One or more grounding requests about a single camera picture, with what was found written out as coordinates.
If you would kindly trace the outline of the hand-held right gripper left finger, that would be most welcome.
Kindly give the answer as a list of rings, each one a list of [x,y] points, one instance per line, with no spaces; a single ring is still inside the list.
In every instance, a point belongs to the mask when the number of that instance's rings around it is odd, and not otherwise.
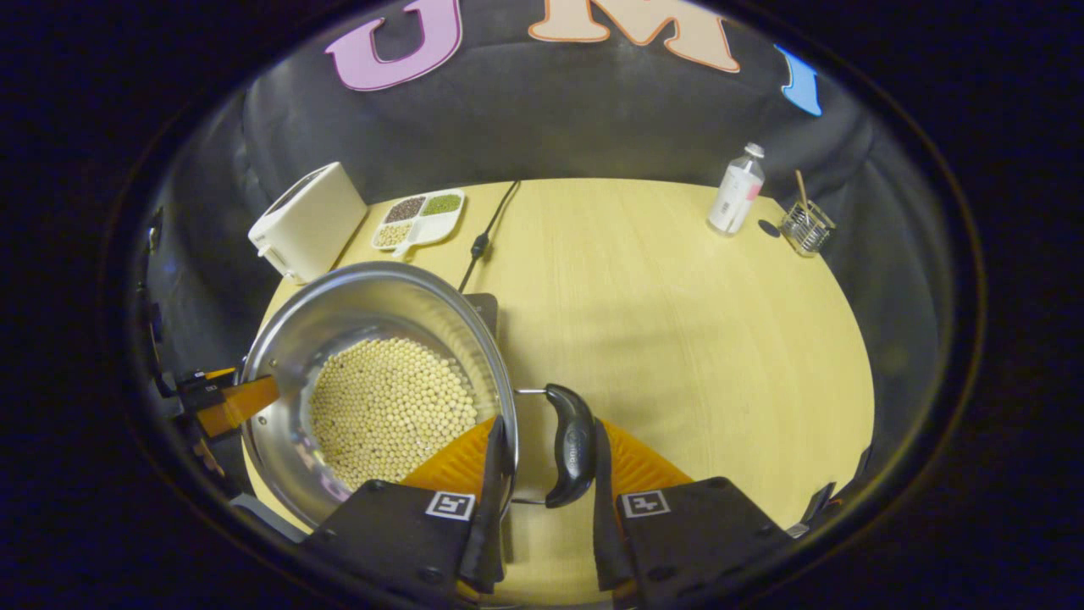
[[[402,482],[363,483],[304,540],[306,551],[411,602],[475,602],[505,575],[504,449],[503,418],[480,421]]]

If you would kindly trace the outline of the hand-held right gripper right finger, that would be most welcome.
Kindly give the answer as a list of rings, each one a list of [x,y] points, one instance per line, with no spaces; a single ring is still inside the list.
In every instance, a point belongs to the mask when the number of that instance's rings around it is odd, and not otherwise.
[[[597,420],[593,549],[601,590],[697,594],[793,537],[724,476],[696,481],[619,426]]]

